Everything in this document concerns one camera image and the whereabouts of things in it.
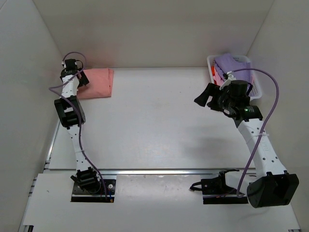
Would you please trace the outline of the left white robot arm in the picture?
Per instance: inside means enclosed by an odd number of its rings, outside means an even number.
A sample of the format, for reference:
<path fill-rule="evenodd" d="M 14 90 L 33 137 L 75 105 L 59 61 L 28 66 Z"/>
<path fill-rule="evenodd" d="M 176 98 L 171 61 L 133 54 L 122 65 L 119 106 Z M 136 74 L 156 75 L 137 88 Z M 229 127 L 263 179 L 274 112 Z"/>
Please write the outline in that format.
<path fill-rule="evenodd" d="M 62 91 L 54 105 L 62 127 L 72 141 L 76 160 L 76 174 L 71 177 L 83 192 L 96 194 L 101 190 L 101 180 L 89 159 L 84 155 L 81 145 L 81 126 L 85 123 L 84 111 L 77 97 L 78 88 L 89 83 L 83 67 L 78 67 L 79 60 L 62 60 L 63 70 L 60 79 Z"/>

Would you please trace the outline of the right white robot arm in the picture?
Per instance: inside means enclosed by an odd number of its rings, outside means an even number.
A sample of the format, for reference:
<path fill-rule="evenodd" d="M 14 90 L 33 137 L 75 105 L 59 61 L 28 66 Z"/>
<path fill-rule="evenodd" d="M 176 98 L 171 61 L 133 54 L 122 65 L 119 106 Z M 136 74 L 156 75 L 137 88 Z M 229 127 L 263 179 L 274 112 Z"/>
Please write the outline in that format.
<path fill-rule="evenodd" d="M 230 169 L 212 179 L 201 180 L 201 191 L 207 203 L 212 198 L 236 194 L 241 202 L 254 208 L 288 205 L 299 185 L 297 175 L 288 173 L 276 155 L 265 131 L 265 120 L 255 105 L 250 104 L 252 85 L 246 81 L 229 81 L 224 87 L 209 83 L 194 102 L 222 112 L 233 119 L 251 153 L 249 161 L 256 174 Z"/>

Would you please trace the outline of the salmon pink t shirt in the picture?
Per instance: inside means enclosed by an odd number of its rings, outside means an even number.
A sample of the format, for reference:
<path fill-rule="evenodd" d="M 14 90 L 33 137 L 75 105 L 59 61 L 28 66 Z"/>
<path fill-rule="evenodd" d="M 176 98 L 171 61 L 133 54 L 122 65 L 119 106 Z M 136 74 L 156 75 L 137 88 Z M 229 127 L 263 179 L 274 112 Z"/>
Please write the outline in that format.
<path fill-rule="evenodd" d="M 87 69 L 84 73 L 89 80 L 89 84 L 78 89 L 78 99 L 109 98 L 112 96 L 113 69 Z"/>

